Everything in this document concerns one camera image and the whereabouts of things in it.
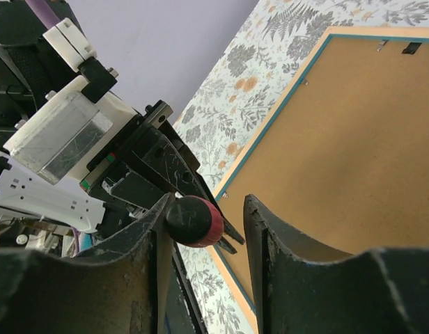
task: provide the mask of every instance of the white perforated bracket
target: white perforated bracket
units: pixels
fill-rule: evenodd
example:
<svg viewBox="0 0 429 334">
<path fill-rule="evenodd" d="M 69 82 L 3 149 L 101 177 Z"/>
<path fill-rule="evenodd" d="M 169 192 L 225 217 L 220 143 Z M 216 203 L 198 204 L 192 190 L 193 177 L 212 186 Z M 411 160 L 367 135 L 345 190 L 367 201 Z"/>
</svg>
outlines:
<svg viewBox="0 0 429 334">
<path fill-rule="evenodd" d="M 90 57 L 97 57 L 90 42 L 68 18 L 46 31 L 42 35 L 72 70 Z"/>
</svg>

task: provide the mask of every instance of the red and black object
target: red and black object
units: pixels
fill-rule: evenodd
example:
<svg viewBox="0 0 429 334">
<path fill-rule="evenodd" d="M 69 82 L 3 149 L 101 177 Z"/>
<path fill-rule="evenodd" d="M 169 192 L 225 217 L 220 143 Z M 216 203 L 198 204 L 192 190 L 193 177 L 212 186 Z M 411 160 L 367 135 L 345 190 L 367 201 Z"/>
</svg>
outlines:
<svg viewBox="0 0 429 334">
<path fill-rule="evenodd" d="M 209 201 L 197 196 L 176 199 L 168 208 L 165 226 L 179 244 L 202 248 L 220 244 L 229 253 L 235 248 L 223 237 L 225 219 Z"/>
</svg>

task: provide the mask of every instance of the wall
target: wall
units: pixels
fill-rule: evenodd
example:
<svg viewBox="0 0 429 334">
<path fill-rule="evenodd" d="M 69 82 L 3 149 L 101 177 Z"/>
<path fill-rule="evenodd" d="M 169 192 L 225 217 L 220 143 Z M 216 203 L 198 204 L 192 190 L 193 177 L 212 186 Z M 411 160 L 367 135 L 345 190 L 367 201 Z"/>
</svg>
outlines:
<svg viewBox="0 0 429 334">
<path fill-rule="evenodd" d="M 258 0 L 68 0 L 114 92 L 142 111 L 161 99 L 178 117 Z"/>
</svg>

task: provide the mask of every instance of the fiberboard backing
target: fiberboard backing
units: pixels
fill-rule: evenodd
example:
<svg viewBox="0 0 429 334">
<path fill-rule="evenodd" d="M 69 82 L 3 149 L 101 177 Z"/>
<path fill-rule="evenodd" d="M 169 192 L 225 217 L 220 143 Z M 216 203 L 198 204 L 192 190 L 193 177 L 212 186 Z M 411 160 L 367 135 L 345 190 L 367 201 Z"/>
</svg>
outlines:
<svg viewBox="0 0 429 334">
<path fill-rule="evenodd" d="M 333 37 L 219 205 L 252 193 L 330 246 L 429 246 L 429 44 Z M 224 257 L 252 297 L 247 249 Z"/>
</svg>

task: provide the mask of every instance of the brown board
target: brown board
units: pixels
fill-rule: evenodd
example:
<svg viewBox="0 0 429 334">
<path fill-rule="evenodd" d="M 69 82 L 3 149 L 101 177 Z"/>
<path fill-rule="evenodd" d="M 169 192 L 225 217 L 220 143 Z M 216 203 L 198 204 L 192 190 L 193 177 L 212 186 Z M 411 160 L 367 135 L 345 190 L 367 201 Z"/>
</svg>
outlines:
<svg viewBox="0 0 429 334">
<path fill-rule="evenodd" d="M 429 44 L 333 37 L 219 205 L 244 231 L 254 194 L 349 253 L 429 246 Z M 247 249 L 222 254 L 252 298 Z"/>
</svg>

